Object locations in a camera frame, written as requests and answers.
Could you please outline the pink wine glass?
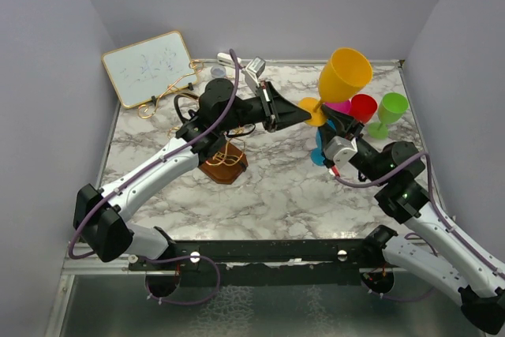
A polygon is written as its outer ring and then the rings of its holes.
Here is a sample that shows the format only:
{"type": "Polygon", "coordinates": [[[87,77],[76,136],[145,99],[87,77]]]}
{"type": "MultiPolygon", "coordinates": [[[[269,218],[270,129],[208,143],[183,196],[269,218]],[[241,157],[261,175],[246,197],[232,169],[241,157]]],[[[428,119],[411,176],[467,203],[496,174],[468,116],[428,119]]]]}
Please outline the pink wine glass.
{"type": "Polygon", "coordinates": [[[348,114],[351,108],[351,101],[346,100],[341,103],[325,103],[325,106],[342,114],[348,114]]]}

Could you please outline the red wine glass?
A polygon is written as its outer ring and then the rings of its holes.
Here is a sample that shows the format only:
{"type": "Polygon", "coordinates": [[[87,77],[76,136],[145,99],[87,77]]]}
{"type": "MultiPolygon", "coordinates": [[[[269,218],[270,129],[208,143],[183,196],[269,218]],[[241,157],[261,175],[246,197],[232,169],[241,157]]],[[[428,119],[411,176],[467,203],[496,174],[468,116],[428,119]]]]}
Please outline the red wine glass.
{"type": "Polygon", "coordinates": [[[378,104],[367,94],[357,94],[350,102],[349,115],[362,124],[367,124],[376,113],[378,104]]]}

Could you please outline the blue wine glass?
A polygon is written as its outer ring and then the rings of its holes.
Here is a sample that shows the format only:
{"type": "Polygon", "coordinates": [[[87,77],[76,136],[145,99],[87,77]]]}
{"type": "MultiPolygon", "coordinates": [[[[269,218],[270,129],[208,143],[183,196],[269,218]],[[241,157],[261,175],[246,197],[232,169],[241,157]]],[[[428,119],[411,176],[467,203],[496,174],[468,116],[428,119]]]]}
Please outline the blue wine glass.
{"type": "Polygon", "coordinates": [[[316,147],[311,151],[310,158],[318,167],[329,167],[324,149],[334,137],[336,137],[336,126],[332,120],[328,120],[322,129],[316,129],[316,147]]]}

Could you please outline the yellow wine glass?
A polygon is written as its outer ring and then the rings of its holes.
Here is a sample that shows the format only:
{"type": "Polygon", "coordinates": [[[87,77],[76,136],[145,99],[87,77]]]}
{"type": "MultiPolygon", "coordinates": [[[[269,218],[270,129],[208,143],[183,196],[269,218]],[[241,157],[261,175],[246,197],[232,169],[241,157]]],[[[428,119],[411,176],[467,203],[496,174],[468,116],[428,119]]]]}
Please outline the yellow wine glass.
{"type": "Polygon", "coordinates": [[[343,103],[372,80],[372,66],[360,52],[350,47],[335,50],[323,67],[318,80],[318,98],[305,97],[298,106],[309,113],[306,124],[320,127],[327,117],[322,106],[325,103],[343,103]]]}

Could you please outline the green wine glass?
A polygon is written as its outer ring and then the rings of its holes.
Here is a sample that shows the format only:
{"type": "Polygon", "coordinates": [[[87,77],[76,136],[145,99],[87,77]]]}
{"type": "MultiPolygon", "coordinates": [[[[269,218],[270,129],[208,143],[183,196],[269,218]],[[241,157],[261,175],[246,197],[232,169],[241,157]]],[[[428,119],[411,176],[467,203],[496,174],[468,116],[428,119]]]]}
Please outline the green wine glass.
{"type": "Polygon", "coordinates": [[[387,93],[377,110],[378,122],[368,125],[368,134],[372,138],[384,140],[388,137],[388,126],[397,122],[408,110],[408,99],[397,92],[387,93]]]}

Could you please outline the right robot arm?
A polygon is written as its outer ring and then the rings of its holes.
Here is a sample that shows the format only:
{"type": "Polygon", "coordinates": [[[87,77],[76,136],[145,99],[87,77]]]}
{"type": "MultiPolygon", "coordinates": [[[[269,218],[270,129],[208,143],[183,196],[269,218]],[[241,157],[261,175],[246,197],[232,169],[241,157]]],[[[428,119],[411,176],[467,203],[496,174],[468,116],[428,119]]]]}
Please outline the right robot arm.
{"type": "Polygon", "coordinates": [[[377,227],[365,240],[364,261],[404,268],[445,293],[465,318],[489,335],[504,326],[504,263],[474,241],[434,199],[433,185],[416,178],[432,170],[427,152],[415,144],[396,141],[376,150],[362,136],[363,124],[324,106],[327,124],[319,127],[324,164],[342,185],[346,164],[358,171],[355,189],[376,186],[380,209],[430,244],[438,255],[418,252],[394,230],[377,227]]]}

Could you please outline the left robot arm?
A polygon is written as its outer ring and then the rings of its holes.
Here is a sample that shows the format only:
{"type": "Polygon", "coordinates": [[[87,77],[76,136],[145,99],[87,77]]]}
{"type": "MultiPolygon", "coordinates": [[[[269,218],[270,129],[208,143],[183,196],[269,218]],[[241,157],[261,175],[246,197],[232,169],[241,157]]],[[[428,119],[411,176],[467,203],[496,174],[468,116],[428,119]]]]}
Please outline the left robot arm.
{"type": "Polygon", "coordinates": [[[87,184],[78,191],[73,227],[101,261],[131,253],[147,257],[159,270],[171,266],[174,250],[168,235],[159,228],[128,223],[138,209],[223,148],[227,132],[255,124],[275,132],[311,117],[283,98],[269,81],[249,99],[238,98],[237,89],[237,83],[225,78],[209,81],[198,98],[198,110],[154,156],[101,189],[87,184]]]}

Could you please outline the gold framed whiteboard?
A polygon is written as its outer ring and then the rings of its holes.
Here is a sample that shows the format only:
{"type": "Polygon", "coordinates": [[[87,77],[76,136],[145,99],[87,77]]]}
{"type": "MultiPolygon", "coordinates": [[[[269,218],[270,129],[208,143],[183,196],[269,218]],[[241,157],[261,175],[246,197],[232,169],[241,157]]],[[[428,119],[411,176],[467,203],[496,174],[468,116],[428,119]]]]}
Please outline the gold framed whiteboard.
{"type": "Polygon", "coordinates": [[[101,60],[125,109],[149,102],[167,89],[173,92],[195,85],[198,80],[196,64],[178,31],[107,52],[101,60]]]}

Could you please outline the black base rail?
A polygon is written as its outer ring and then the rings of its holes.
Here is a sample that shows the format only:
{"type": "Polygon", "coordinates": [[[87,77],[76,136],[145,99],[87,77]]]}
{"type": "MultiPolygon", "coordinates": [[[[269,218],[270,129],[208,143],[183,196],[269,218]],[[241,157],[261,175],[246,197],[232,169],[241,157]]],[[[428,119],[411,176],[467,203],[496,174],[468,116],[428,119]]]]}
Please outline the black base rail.
{"type": "Polygon", "coordinates": [[[129,270],[187,287],[357,285],[362,269],[385,266],[383,250],[395,236],[379,226],[365,238],[178,241],[169,263],[140,258],[129,270]]]}

